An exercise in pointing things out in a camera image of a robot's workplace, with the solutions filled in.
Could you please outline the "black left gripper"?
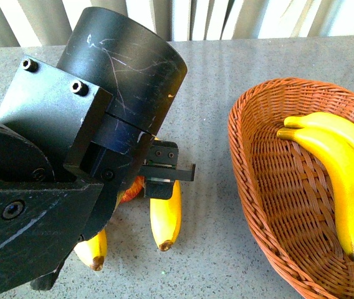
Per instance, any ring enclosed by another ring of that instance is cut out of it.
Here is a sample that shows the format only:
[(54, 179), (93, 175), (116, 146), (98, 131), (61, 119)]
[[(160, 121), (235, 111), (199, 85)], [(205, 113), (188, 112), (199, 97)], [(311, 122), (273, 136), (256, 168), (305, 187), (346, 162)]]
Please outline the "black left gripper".
[(177, 181), (194, 181), (196, 165), (178, 168), (179, 148), (172, 141), (155, 140), (139, 170), (145, 179), (144, 197), (170, 199)]

